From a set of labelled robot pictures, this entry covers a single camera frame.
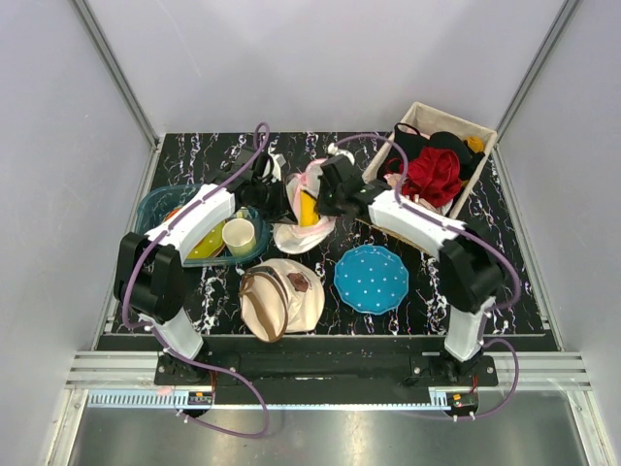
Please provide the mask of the yellow bra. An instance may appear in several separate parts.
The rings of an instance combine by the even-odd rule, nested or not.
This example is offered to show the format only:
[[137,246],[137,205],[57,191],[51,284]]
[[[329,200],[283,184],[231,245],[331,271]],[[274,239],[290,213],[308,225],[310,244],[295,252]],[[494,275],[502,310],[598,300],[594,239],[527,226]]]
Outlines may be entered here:
[[301,190],[297,195],[299,208],[298,223],[301,227],[312,227],[320,221],[320,215],[316,211],[317,201],[309,193]]

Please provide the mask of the white mesh laundry bag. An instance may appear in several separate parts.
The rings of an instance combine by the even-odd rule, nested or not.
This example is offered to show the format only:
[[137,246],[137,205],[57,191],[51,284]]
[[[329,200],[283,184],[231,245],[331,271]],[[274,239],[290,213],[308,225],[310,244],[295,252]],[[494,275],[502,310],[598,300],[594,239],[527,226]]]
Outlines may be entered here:
[[309,193],[317,201],[320,165],[328,159],[347,158],[342,155],[320,158],[309,163],[303,172],[288,177],[285,189],[295,220],[292,224],[276,223],[274,226],[274,240],[280,251],[288,254],[302,254],[323,242],[335,229],[338,217],[332,216],[320,216],[320,221],[315,226],[301,227],[298,223],[299,208],[296,206],[297,195],[301,190]]

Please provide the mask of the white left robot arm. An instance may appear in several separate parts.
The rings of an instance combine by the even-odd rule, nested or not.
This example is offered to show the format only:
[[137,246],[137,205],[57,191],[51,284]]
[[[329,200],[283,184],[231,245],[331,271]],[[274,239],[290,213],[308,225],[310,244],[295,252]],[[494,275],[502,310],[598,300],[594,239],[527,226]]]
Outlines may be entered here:
[[128,329],[149,328],[178,360],[176,373],[201,383],[210,362],[202,354],[202,336],[186,311],[183,262],[219,223],[241,208],[263,219],[288,214],[281,168],[284,158],[265,149],[243,149],[227,170],[217,169],[173,216],[144,234],[129,232],[118,249],[114,297]]

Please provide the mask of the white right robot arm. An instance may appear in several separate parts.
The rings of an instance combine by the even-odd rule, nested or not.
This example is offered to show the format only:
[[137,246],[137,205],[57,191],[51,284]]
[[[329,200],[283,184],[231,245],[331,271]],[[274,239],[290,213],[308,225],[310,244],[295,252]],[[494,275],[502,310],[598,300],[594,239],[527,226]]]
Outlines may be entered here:
[[353,216],[409,242],[438,262],[439,293],[449,306],[441,360],[443,378],[462,384],[475,372],[482,350],[484,316],[497,304],[504,281],[501,260],[466,223],[437,215],[382,181],[365,182],[350,160],[338,155],[310,170],[310,190],[323,216]]

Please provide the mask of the red bra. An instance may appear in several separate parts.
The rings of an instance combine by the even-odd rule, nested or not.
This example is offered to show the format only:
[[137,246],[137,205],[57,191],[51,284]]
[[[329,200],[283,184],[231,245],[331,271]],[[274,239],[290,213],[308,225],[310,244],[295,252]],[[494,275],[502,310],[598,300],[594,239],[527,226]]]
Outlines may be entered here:
[[453,150],[424,147],[409,162],[401,193],[409,200],[423,200],[434,209],[451,202],[460,192],[461,164]]

